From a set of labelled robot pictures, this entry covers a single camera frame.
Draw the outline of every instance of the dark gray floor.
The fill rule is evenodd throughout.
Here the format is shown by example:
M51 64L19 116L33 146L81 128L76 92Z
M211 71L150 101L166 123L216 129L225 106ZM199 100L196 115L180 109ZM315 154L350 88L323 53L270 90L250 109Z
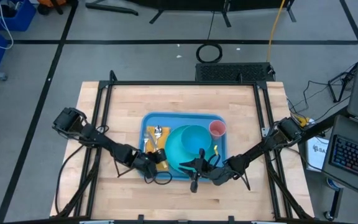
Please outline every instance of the dark gray floor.
M346 2L358 26L358 1ZM205 39L208 36L210 12L164 12L155 24L150 25L148 21L156 10L124 1L111 1L110 4L131 7L139 11L140 16L86 9L84 2L80 2L68 39ZM59 40L69 12L70 8L66 8L62 16L56 12L47 17L37 14L29 30L14 32L14 38ZM216 14L210 38L269 39L276 13L276 9L229 13L232 28L227 28L222 16ZM282 12L276 40L356 40L337 0L297 0L293 13L297 23L292 23L288 14ZM66 141L52 131L51 124L64 107L76 105L81 82L107 79L111 69L119 80L194 80L198 46L65 45L6 221L48 217L66 146ZM222 48L221 62L263 62L266 58L267 45L224 44ZM6 52L0 66L0 71L9 75L8 81L0 82L0 204L56 49L56 45L17 44ZM201 52L205 60L216 54L209 48ZM357 59L358 45L274 45L271 63L277 72L277 81L284 82L288 98L297 103L303 99L302 91L308 80L326 83ZM306 96L323 88L311 85ZM333 105L328 90L308 103L310 108L303 114L312 118L320 117ZM301 103L296 108L301 110L304 106ZM322 175L305 173L315 215L322 218L322 213L331 205L333 191L325 186ZM358 223L357 193L344 192L338 220Z

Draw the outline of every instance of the wooden tabletop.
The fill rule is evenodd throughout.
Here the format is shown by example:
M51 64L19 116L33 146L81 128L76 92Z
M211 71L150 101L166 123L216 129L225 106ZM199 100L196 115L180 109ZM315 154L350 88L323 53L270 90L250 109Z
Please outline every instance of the wooden tabletop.
M82 84L77 108L91 120L98 90L98 82ZM289 117L283 83L268 83L268 92L274 119ZM211 113L227 123L228 155L242 154L261 140L251 86L114 86L109 107L106 136L116 142L139 147L142 118L152 111ZM102 110L98 120L101 121ZM79 144L69 141L67 158ZM58 197L62 209L78 188L85 150L79 152L66 165L60 181ZM281 153L289 191L296 201L313 215L310 195L301 159L289 150ZM126 168L119 165L119 170ZM146 184L135 170L117 178L113 159L103 150L95 193L92 219L146 220L273 220L264 157L251 162L247 169L251 191L241 180L229 181L221 186L200 182L198 192L190 192L190 182L172 181L168 185ZM285 216L282 194L277 188L281 216ZM81 214L85 214L88 192L85 193Z

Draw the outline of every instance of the blue tray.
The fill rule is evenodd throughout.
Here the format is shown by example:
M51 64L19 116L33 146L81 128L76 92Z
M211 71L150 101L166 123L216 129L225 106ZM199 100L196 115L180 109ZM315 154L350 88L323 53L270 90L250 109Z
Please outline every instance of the blue tray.
M214 120L223 121L223 118L214 115L214 114L199 114L199 113L167 113L167 112L151 112L144 116L142 120L142 126L140 130L139 138L139 149L144 148L144 132L147 126L157 126L161 125L163 127L170 127L171 132L176 128L184 125L200 125L206 129L209 128L209 124ZM226 134L224 134L220 139L213 140L213 144L218 145L218 152L221 155L221 160L218 163L218 166L223 166L222 161L226 160ZM181 172L176 171L172 167L169 167L169 173L172 174L173 180L189 180L190 178ZM169 179L168 174L159 174L157 179Z

